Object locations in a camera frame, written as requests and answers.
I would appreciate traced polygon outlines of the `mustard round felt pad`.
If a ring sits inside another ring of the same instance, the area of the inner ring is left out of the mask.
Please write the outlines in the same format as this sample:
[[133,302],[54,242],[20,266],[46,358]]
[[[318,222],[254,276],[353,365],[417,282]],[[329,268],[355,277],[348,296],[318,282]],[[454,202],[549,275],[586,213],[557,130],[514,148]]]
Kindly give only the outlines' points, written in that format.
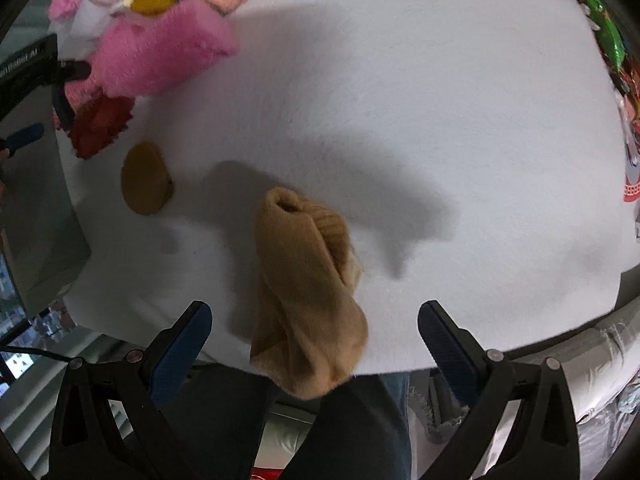
[[175,187],[163,154],[152,142],[130,148],[120,172],[120,189],[126,205],[136,214],[157,214],[171,200]]

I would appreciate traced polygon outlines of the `red felt piece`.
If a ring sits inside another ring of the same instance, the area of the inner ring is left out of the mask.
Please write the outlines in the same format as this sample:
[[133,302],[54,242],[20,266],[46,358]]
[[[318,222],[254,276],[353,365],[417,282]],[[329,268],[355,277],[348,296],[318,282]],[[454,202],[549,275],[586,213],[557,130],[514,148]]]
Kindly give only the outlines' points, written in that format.
[[76,157],[90,159],[113,144],[127,129],[133,109],[134,98],[105,94],[83,105],[67,133]]

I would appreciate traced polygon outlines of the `large grey open box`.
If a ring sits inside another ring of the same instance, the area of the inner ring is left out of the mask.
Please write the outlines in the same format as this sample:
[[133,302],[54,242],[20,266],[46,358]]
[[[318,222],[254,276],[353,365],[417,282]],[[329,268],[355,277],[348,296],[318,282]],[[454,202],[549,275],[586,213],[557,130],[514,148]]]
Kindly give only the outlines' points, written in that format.
[[62,298],[91,250],[70,200],[53,132],[1,164],[2,257],[17,300],[34,316]]

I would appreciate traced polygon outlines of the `tan knitted sock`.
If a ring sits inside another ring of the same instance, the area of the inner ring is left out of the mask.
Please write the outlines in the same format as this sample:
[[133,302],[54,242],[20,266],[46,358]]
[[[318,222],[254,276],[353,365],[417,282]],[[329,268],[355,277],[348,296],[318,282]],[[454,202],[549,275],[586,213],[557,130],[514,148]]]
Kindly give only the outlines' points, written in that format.
[[258,209],[255,245],[250,364],[294,398],[320,398],[349,380],[369,340],[348,224],[329,207],[273,188]]

